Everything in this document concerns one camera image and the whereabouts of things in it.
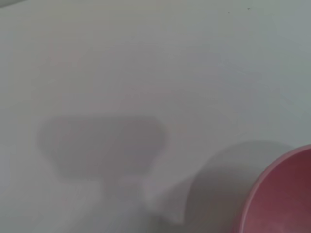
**pink bowl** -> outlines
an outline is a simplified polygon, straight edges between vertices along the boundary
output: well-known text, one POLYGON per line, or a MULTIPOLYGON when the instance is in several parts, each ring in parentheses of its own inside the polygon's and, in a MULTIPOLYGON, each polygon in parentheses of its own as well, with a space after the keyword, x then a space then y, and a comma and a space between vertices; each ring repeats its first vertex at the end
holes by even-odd
POLYGON ((284 154, 259 176, 233 233, 311 233, 311 145, 284 154))

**white surface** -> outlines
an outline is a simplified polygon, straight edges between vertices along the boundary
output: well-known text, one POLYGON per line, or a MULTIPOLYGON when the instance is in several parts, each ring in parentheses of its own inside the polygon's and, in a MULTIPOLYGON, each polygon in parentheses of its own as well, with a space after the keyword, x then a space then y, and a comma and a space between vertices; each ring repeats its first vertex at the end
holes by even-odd
POLYGON ((120 222, 113 232, 225 231, 256 175, 311 141, 310 6, 28 0, 0 9, 1 232, 99 233, 120 222), (133 118, 138 135, 120 129, 133 118))

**bowl rim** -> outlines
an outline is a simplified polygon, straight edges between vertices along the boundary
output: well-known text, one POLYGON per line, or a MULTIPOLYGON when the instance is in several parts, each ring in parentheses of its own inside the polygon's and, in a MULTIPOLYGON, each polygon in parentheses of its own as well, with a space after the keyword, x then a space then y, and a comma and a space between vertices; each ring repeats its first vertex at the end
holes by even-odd
POLYGON ((246 216, 250 207, 250 204, 254 198, 255 193, 257 192, 258 188, 262 184, 263 180, 270 174, 270 172, 275 169, 279 164, 283 163, 285 160, 298 155, 299 153, 306 151, 306 150, 311 150, 311 144, 298 147, 294 150, 291 150, 282 156, 280 156, 278 159, 274 160, 256 179, 253 187, 251 188, 251 191, 249 192, 246 202, 244 203, 244 206, 242 208, 241 212, 241 217, 239 219, 238 223, 238 228, 237 228, 237 233, 244 233, 244 226, 245 226, 245 221, 246 221, 246 216))

